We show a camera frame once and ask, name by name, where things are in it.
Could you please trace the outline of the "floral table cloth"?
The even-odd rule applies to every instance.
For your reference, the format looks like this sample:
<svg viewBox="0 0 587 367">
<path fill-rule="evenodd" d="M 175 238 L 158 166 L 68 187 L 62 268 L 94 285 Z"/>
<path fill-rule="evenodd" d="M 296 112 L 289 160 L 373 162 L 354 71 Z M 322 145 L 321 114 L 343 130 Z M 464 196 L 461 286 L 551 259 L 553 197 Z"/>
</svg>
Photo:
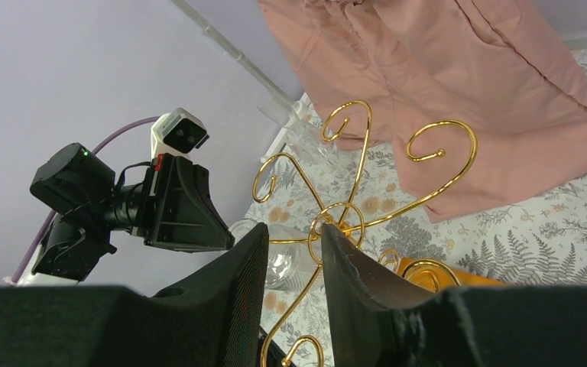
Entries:
<svg viewBox="0 0 587 367">
<path fill-rule="evenodd" d="M 587 74 L 587 49 L 573 50 Z M 335 178 L 324 165 L 300 166 L 326 205 L 345 199 L 354 180 L 360 151 L 341 151 L 339 166 L 346 176 Z M 277 176 L 274 196 L 253 203 L 246 218 L 288 232 L 270 233 L 276 239 L 293 238 L 309 228 L 320 211 L 295 166 L 286 158 L 271 165 Z M 365 169 L 355 204 L 367 220 L 386 215 L 413 201 L 397 182 L 389 143 L 367 151 Z M 534 198 L 431 223 L 421 208 L 366 229 L 365 253 L 377 260 L 395 248 L 400 257 L 434 258 L 457 270 L 511 284 L 587 284 L 587 174 Z M 278 330 L 274 341 L 283 349 L 310 334 L 323 346 L 324 366 L 350 366 L 333 356 L 327 320 L 326 294 L 320 274 L 310 292 Z M 365 366 L 358 363 L 354 366 Z"/>
</svg>

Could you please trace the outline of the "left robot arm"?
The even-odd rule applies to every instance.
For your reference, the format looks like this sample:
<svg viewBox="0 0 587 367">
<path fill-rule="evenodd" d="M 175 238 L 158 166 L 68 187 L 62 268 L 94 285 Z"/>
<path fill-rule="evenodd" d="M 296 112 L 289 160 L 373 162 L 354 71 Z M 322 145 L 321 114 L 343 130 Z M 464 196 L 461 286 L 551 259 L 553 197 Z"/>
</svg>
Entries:
<svg viewBox="0 0 587 367">
<path fill-rule="evenodd" d="M 54 217 L 13 285 L 84 281 L 101 257 L 115 253 L 114 231 L 175 252 L 232 247 L 233 235 L 211 201 L 207 169 L 167 152 L 140 167 L 144 179 L 128 184 L 124 173 L 114 172 L 79 143 L 67 145 L 42 165 L 31 193 Z"/>
</svg>

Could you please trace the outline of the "wooden rack base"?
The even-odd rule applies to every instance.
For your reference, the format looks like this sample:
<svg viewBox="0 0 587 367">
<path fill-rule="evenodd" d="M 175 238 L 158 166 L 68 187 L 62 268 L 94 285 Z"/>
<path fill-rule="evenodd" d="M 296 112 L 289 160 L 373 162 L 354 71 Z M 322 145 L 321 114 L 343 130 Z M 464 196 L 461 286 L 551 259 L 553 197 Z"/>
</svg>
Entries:
<svg viewBox="0 0 587 367">
<path fill-rule="evenodd" d="M 502 281 L 451 269 L 441 261 L 430 258 L 402 258 L 396 273 L 411 284 L 432 293 L 455 286 L 507 285 Z"/>
</svg>

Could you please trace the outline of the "metal frame pole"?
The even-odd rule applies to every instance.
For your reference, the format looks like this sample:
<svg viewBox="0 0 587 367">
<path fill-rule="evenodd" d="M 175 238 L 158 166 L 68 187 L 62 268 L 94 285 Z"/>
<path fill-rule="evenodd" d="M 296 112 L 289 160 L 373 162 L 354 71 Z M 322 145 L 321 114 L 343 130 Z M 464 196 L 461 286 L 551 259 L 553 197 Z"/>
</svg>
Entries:
<svg viewBox="0 0 587 367">
<path fill-rule="evenodd" d="M 238 65 L 243 67 L 253 76 L 270 94 L 272 99 L 282 107 L 289 107 L 298 115 L 306 115 L 309 102 L 294 100 L 288 96 L 277 84 L 260 70 L 240 49 L 219 32 L 207 19 L 205 19 L 194 7 L 184 0 L 172 0 L 176 7 L 185 14 L 200 30 L 201 33 L 211 39 L 222 48 Z"/>
</svg>

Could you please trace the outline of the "pink shorts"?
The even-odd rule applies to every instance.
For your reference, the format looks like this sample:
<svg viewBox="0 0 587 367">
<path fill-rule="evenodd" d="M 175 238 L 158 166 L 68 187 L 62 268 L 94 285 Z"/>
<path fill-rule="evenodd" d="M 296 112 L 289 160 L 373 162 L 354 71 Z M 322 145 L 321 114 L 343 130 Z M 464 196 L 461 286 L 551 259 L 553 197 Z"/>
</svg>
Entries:
<svg viewBox="0 0 587 367">
<path fill-rule="evenodd" d="M 587 75 L 530 1 L 262 1 L 342 149 L 390 142 L 432 222 L 517 203 L 587 173 Z"/>
</svg>

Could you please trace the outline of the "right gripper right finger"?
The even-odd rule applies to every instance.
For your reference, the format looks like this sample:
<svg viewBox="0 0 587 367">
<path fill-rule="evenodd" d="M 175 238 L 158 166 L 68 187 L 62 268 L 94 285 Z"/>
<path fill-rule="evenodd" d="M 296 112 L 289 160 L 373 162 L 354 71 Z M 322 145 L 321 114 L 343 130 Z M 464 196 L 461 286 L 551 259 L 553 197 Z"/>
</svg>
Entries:
<svg viewBox="0 0 587 367">
<path fill-rule="evenodd" d="M 321 230 L 337 366 L 587 366 L 587 286 L 429 292 Z"/>
</svg>

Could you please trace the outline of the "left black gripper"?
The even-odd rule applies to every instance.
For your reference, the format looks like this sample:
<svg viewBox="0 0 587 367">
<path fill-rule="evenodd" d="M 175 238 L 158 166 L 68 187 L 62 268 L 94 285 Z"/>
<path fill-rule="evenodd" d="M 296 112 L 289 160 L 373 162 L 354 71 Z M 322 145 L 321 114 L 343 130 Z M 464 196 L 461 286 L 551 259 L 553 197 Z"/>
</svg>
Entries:
<svg viewBox="0 0 587 367">
<path fill-rule="evenodd" d="M 131 234 L 176 252 L 225 251 L 235 241 L 212 202 L 209 171 L 168 153 L 151 161 Z"/>
</svg>

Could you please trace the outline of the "gold wine glass rack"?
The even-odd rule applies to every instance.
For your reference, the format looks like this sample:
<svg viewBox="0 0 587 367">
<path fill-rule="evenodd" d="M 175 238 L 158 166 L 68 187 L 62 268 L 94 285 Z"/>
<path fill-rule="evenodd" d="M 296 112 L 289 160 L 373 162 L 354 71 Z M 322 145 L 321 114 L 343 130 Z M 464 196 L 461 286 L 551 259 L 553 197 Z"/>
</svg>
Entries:
<svg viewBox="0 0 587 367">
<path fill-rule="evenodd" d="M 294 166 L 295 171 L 298 175 L 302 178 L 303 182 L 306 184 L 308 191 L 313 196 L 314 200 L 316 201 L 317 206 L 319 207 L 319 212 L 314 217 L 312 222 L 310 223 L 308 234 L 301 238 L 301 239 L 273 239 L 270 241 L 271 244 L 274 245 L 289 245 L 289 244 L 298 244 L 298 243 L 306 243 L 307 250 L 312 257 L 313 261 L 316 263 L 316 269 L 312 273 L 310 279 L 306 283 L 303 290 L 299 293 L 299 295 L 294 299 L 293 303 L 284 311 L 281 315 L 280 319 L 275 323 L 275 325 L 268 331 L 266 337 L 264 338 L 264 342 L 262 343 L 262 347 L 260 349 L 259 354 L 259 365 L 266 366 L 268 364 L 268 350 L 275 334 L 279 329 L 282 327 L 285 321 L 287 321 L 288 317 L 296 310 L 297 306 L 300 302 L 305 298 L 305 296 L 309 293 L 311 287 L 315 283 L 316 279 L 320 276 L 320 272 L 323 269 L 322 261 L 316 257 L 316 254 L 313 250 L 313 241 L 319 238 L 319 234 L 316 232 L 316 226 L 319 221 L 333 224 L 340 233 L 351 235 L 354 231 L 359 232 L 361 237 L 355 242 L 355 247 L 360 249 L 362 247 L 362 241 L 365 238 L 365 232 L 368 227 L 375 226 L 381 224 L 383 222 L 387 222 L 393 218 L 396 218 L 402 214 L 407 213 L 408 211 L 417 208 L 418 206 L 425 204 L 434 198 L 438 197 L 448 188 L 453 186 L 456 182 L 461 180 L 461 178 L 470 170 L 471 166 L 476 159 L 478 153 L 478 139 L 476 134 L 472 130 L 470 126 L 465 124 L 464 122 L 457 121 L 457 120 L 440 120 L 437 122 L 432 122 L 428 125 L 423 126 L 418 131 L 414 132 L 411 137 L 409 138 L 408 142 L 405 145 L 405 154 L 406 157 L 413 161 L 413 162 L 422 162 L 432 160 L 434 158 L 441 158 L 446 154 L 446 151 L 442 148 L 438 149 L 436 152 L 431 154 L 425 155 L 415 155 L 412 153 L 412 144 L 425 132 L 429 131 L 433 128 L 439 128 L 443 126 L 455 126 L 464 130 L 469 138 L 469 155 L 467 160 L 465 161 L 462 168 L 459 170 L 457 174 L 446 183 L 444 183 L 439 188 L 435 189 L 433 192 L 423 196 L 412 203 L 403 206 L 400 209 L 397 209 L 386 216 L 382 216 L 378 219 L 372 220 L 370 222 L 366 222 L 364 220 L 364 216 L 362 211 L 353 203 L 354 197 L 357 194 L 359 183 L 362 178 L 362 172 L 364 170 L 365 159 L 367 155 L 368 143 L 371 137 L 371 125 L 372 125 L 372 109 L 371 106 L 364 100 L 353 100 L 350 102 L 346 102 L 336 108 L 329 117 L 324 121 L 322 128 L 321 128 L 321 138 L 324 142 L 330 143 L 335 141 L 345 130 L 347 125 L 350 123 L 350 118 L 346 117 L 343 119 L 342 125 L 338 128 L 337 132 L 331 136 L 326 135 L 326 131 L 329 127 L 329 123 L 344 109 L 347 109 L 350 106 L 359 105 L 365 108 L 366 111 L 366 127 L 365 127 L 365 137 L 361 149 L 361 155 L 359 158 L 358 168 L 355 174 L 355 180 L 352 186 L 352 190 L 348 196 L 347 200 L 342 202 L 334 203 L 332 205 L 325 205 L 322 201 L 320 195 L 318 194 L 316 188 L 311 183 L 310 179 L 304 172 L 304 170 L 299 165 L 298 161 L 293 157 L 293 155 L 288 154 L 286 152 L 279 152 L 276 153 L 269 158 L 261 165 L 259 168 L 252 184 L 251 195 L 252 199 L 256 203 L 265 203 L 267 202 L 273 195 L 276 190 L 277 186 L 277 175 L 272 175 L 269 178 L 269 190 L 264 196 L 259 196 L 259 188 L 258 184 L 261 179 L 262 174 L 267 170 L 268 166 L 274 163 L 279 158 L 286 158 L 291 164 Z"/>
</svg>

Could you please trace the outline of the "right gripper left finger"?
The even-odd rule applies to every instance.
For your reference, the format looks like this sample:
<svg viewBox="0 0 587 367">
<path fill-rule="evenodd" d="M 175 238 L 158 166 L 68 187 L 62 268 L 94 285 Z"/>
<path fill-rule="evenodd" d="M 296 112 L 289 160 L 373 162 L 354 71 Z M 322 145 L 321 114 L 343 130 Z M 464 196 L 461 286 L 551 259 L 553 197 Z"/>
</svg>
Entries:
<svg viewBox="0 0 587 367">
<path fill-rule="evenodd" d="M 267 259 L 260 222 L 153 297 L 121 286 L 0 287 L 0 366 L 253 366 Z"/>
</svg>

